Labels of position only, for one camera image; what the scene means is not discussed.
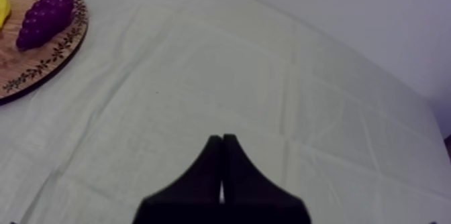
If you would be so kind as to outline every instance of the yellow banana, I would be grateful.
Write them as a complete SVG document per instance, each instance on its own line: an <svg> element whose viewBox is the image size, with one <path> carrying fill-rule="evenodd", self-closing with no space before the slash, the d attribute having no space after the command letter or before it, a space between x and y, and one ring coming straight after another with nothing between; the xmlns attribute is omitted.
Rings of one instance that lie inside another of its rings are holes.
<svg viewBox="0 0 451 224"><path fill-rule="evenodd" d="M11 12L11 4L8 0L0 0L0 29Z"/></svg>

